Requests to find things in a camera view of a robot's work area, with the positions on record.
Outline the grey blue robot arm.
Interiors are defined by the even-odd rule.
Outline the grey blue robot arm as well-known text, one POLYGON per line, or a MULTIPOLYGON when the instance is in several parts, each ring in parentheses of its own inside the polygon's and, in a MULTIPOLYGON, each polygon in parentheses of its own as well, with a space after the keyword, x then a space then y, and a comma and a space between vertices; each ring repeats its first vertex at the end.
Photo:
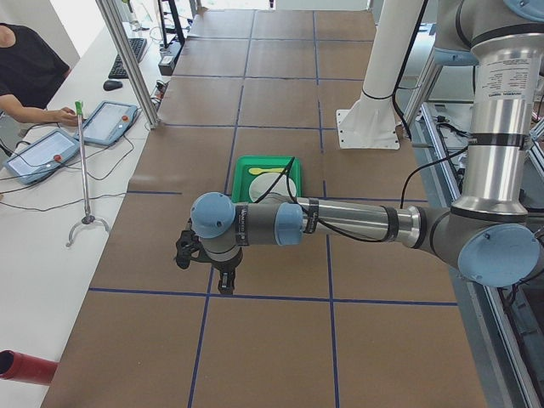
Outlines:
POLYGON ((209 263, 230 294, 243 248, 297 245, 333 233, 399 242, 433 254, 483 286, 519 284, 541 260, 541 244, 520 203, 530 122, 543 58, 540 1, 442 1, 434 55, 443 65, 476 65, 475 96, 460 196, 447 208, 368 206, 279 195, 234 203, 209 192, 195 200, 176 261, 209 263))

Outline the person's hand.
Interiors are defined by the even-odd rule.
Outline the person's hand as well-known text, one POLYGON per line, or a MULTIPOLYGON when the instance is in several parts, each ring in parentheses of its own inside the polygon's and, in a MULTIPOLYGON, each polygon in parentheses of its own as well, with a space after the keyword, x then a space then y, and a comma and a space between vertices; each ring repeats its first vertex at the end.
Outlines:
POLYGON ((56 111, 55 121, 67 127, 75 127, 78 124, 76 112, 68 107, 56 111))

